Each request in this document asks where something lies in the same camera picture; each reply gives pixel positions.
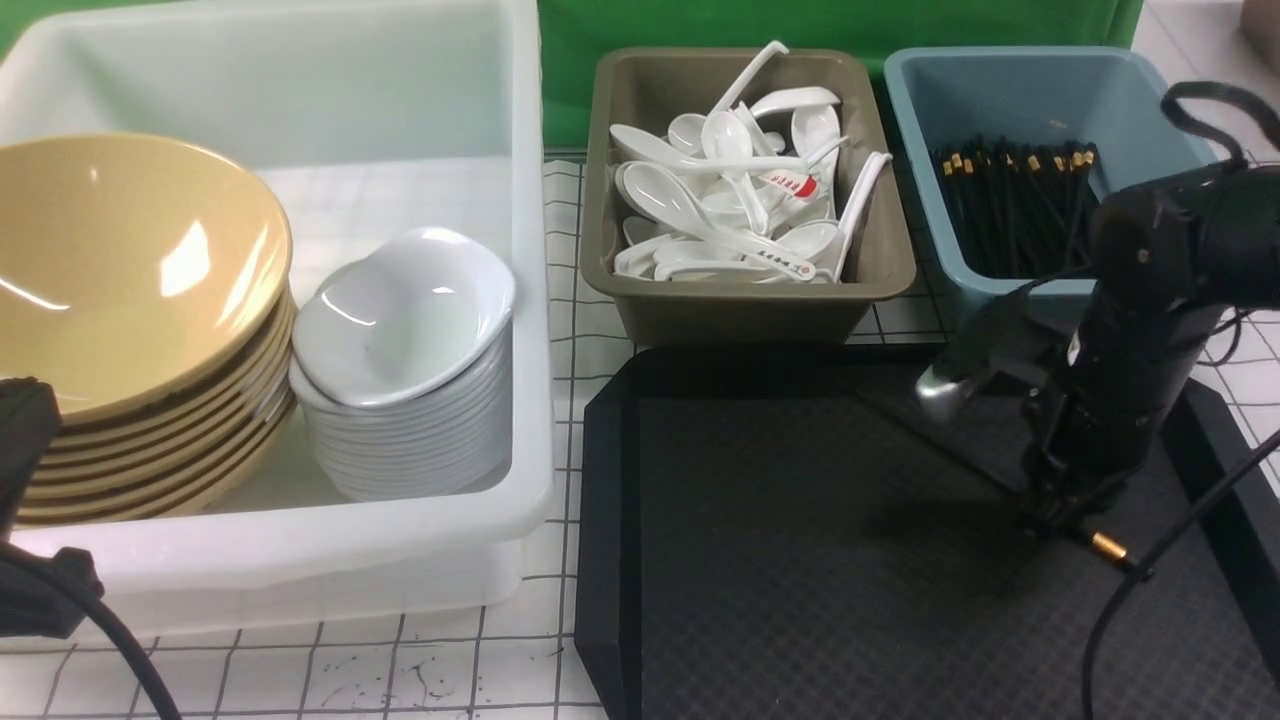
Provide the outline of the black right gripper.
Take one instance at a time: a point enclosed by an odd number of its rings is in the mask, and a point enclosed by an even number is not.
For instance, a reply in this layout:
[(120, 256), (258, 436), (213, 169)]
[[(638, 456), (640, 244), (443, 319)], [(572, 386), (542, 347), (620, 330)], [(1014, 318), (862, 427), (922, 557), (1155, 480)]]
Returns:
[(1089, 296), (1075, 329), (1050, 345), (1044, 383), (1025, 402), (1033, 445), (1023, 459), (1023, 530), (1059, 534), (1115, 501), (1225, 310), (1120, 290)]

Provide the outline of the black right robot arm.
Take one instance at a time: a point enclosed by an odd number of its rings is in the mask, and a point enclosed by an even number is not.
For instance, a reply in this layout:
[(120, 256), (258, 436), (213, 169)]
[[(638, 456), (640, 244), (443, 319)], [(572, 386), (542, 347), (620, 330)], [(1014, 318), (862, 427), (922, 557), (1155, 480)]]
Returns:
[(1161, 99), (1167, 122), (1228, 150), (1224, 161), (1108, 195), (1091, 220), (1094, 287), (1073, 331), (1019, 316), (1043, 373), (1025, 404), (1023, 524), (1037, 536), (1078, 527), (1146, 462), (1160, 427), (1229, 307), (1277, 306), (1277, 173), (1194, 118), (1188, 100), (1249, 117), (1277, 140), (1277, 113), (1219, 81), (1183, 81)]

